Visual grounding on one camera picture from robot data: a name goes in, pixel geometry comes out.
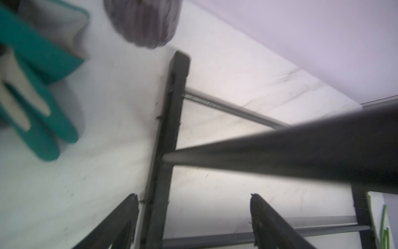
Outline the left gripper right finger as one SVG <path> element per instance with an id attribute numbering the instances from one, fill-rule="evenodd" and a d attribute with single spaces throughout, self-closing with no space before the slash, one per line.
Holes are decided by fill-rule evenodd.
<path id="1" fill-rule="evenodd" d="M 250 199 L 255 246 L 259 249 L 313 249 L 260 195 Z"/>

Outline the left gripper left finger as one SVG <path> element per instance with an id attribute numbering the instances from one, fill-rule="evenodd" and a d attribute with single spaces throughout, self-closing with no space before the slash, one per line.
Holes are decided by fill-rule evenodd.
<path id="1" fill-rule="evenodd" d="M 139 215 L 137 195 L 128 195 L 92 232 L 73 249 L 131 248 Z"/>

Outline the black clothes rack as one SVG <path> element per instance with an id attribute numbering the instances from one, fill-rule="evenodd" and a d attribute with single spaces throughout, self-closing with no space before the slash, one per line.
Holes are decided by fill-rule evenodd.
<path id="1" fill-rule="evenodd" d="M 143 218 L 142 249 L 200 249 L 255 243 L 254 233 L 164 239 L 172 173 L 193 166 L 317 179 L 352 186 L 357 225 L 295 230 L 305 239 L 359 232 L 362 247 L 377 249 L 367 201 L 370 191 L 398 191 L 398 104 L 386 102 L 329 119 L 288 125 L 186 87 L 190 58 L 177 51 L 170 63 Z M 268 127 L 273 132 L 176 149 L 184 100 Z"/>

